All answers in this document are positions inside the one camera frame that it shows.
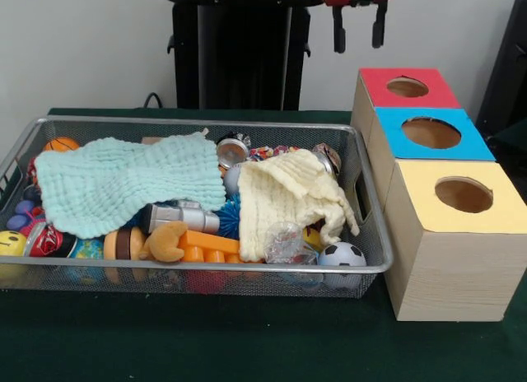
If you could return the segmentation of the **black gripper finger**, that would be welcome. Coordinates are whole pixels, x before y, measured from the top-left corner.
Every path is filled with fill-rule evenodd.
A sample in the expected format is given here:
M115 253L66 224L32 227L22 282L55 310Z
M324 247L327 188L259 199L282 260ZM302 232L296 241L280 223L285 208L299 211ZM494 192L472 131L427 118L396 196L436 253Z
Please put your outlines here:
M333 7L333 51L343 54L346 50L346 32L343 27L343 7Z
M372 28L372 47L379 49L384 45L385 16L388 9L388 0L379 0L377 4L375 21Z

